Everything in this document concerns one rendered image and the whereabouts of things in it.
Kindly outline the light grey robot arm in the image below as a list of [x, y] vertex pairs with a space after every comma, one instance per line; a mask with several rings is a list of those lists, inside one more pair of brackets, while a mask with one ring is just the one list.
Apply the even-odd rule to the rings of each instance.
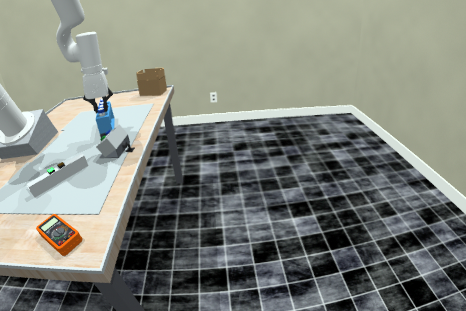
[[[75, 43], [71, 29], [84, 21], [85, 15], [79, 0], [51, 0], [60, 18], [57, 30], [57, 44], [69, 62], [80, 62], [81, 72], [86, 75], [104, 71], [102, 68], [96, 32], [76, 36]], [[21, 112], [0, 84], [0, 142], [12, 144], [24, 138], [33, 128], [35, 117], [30, 112]]]

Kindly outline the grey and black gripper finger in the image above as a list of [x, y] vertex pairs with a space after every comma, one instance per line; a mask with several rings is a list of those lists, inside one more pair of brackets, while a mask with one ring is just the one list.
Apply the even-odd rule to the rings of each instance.
[[104, 107], [104, 112], [107, 112], [108, 105], [107, 105], [107, 100], [113, 95], [113, 92], [108, 88], [108, 93], [109, 95], [106, 97], [102, 97], [103, 99], [103, 107]]
[[93, 108], [94, 108], [94, 111], [96, 112], [96, 114], [98, 113], [98, 111], [97, 111], [98, 110], [98, 105], [95, 102], [95, 99], [86, 99], [85, 94], [84, 94], [83, 100], [88, 101], [89, 103], [91, 103], [91, 105], [93, 105]]

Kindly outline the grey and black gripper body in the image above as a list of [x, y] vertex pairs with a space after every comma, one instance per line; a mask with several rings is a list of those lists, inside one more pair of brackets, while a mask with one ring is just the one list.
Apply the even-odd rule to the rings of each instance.
[[83, 76], [83, 88], [86, 99], [101, 98], [108, 95], [108, 83], [103, 71]]

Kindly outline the orange digital multimeter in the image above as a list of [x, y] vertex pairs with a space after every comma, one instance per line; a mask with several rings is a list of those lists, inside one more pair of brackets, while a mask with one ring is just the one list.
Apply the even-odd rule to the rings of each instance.
[[36, 229], [62, 256], [66, 256], [82, 242], [79, 232], [56, 214], [51, 215]]

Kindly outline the small open brown cardboard box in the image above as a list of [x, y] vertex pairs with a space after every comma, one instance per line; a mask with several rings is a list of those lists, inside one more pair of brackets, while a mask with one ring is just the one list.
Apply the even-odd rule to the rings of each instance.
[[136, 73], [140, 96], [158, 96], [167, 91], [164, 68], [144, 70], [145, 73], [143, 70]]

